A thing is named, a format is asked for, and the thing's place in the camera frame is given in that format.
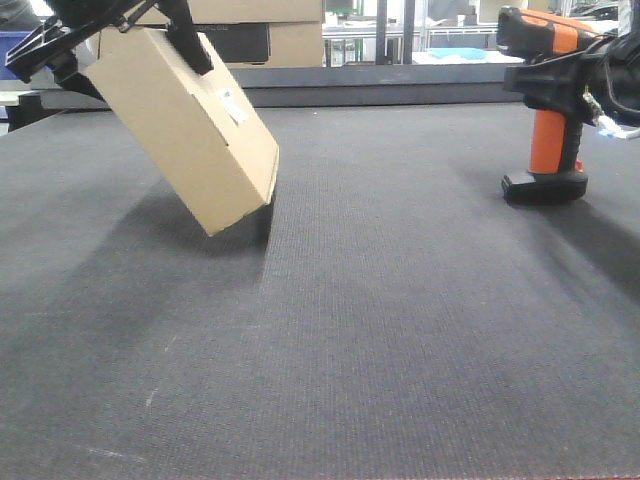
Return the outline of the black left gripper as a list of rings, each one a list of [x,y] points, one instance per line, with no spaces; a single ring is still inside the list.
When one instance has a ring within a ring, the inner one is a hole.
[[[108,26],[124,30],[155,6],[153,1],[49,1],[52,15],[7,51],[5,67],[29,83],[43,68],[64,90],[103,100],[93,83],[79,71],[74,49]],[[157,9],[167,18],[166,37],[198,75],[213,69],[193,23],[187,0],[161,0]]]

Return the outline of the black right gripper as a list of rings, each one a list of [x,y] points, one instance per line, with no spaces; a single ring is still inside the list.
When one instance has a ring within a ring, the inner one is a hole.
[[[522,94],[528,108],[593,125],[593,110],[584,99],[587,84],[607,116],[623,125],[639,124],[638,1],[619,2],[618,35],[601,60],[598,53],[536,53],[506,68],[503,87]]]

